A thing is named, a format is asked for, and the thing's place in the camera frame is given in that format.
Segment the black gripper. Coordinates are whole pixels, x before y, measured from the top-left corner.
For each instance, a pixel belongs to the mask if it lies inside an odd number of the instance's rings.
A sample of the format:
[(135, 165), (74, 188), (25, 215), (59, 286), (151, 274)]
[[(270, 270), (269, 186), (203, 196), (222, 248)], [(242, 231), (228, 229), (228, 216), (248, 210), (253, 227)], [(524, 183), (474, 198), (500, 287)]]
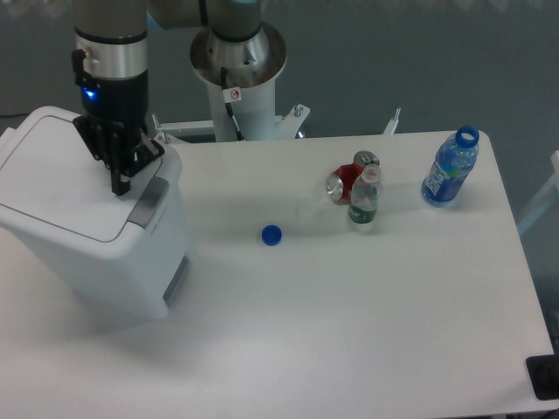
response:
[(85, 70), (84, 50), (73, 51), (71, 57), (85, 110), (72, 123), (93, 158), (110, 167), (112, 191), (123, 196), (130, 190), (130, 181), (122, 179), (123, 167), (124, 175), (133, 177), (165, 153), (160, 143), (145, 134), (148, 73), (103, 79)]

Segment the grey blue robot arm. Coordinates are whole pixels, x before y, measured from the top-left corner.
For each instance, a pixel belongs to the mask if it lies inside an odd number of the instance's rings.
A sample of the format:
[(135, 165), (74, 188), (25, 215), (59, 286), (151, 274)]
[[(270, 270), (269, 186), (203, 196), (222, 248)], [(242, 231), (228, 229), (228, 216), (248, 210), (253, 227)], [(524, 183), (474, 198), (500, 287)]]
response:
[(149, 139), (148, 20), (164, 29), (208, 29), (221, 44), (266, 38), (258, 1), (75, 1), (74, 80), (84, 113), (74, 119), (86, 147), (110, 172), (117, 196), (163, 147)]

